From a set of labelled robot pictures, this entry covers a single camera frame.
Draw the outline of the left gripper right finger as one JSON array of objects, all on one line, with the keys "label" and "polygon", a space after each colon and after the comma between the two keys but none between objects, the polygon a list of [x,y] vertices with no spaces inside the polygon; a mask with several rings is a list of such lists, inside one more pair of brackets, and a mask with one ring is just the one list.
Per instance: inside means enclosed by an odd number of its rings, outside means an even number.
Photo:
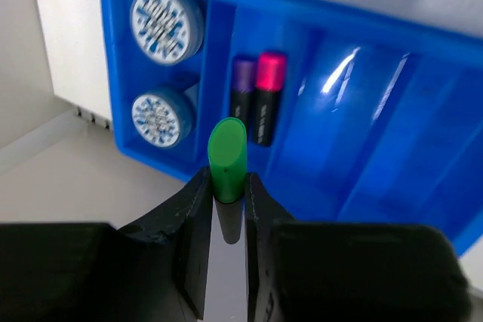
[{"label": "left gripper right finger", "polygon": [[304,222],[245,182],[250,321],[466,321],[469,283],[449,240],[418,224]]}]

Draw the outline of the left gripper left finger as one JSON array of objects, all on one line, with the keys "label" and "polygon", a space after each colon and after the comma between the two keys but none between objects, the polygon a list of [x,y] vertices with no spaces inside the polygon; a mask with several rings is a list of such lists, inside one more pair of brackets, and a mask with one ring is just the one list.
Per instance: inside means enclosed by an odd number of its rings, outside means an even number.
[{"label": "left gripper left finger", "polygon": [[4,223],[3,321],[197,321],[204,317],[211,173],[121,228]]}]

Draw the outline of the pink cap black highlighter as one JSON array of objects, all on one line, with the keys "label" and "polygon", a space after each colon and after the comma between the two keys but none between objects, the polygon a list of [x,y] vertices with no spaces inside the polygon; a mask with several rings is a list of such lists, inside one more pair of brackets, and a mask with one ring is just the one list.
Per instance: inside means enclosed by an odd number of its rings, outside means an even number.
[{"label": "pink cap black highlighter", "polygon": [[254,142],[259,146],[269,147],[274,140],[287,68],[286,54],[265,51],[258,58],[253,135]]}]

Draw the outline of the green cap black highlighter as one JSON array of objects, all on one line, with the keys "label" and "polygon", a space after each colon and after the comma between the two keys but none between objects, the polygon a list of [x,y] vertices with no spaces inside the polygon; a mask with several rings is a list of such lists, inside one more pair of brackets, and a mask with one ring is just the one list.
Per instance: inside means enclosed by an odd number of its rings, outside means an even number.
[{"label": "green cap black highlighter", "polygon": [[217,123],[208,141],[214,198],[231,204],[244,194],[248,174],[247,133],[238,118]]}]

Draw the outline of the purple cap black highlighter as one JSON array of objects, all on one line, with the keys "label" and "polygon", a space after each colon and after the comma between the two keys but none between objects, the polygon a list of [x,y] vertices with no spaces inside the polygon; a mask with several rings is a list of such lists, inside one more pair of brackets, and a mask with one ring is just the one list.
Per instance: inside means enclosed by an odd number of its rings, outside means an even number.
[{"label": "purple cap black highlighter", "polygon": [[251,105],[254,99],[257,61],[252,57],[236,56],[232,61],[229,116],[239,119],[249,134]]}]

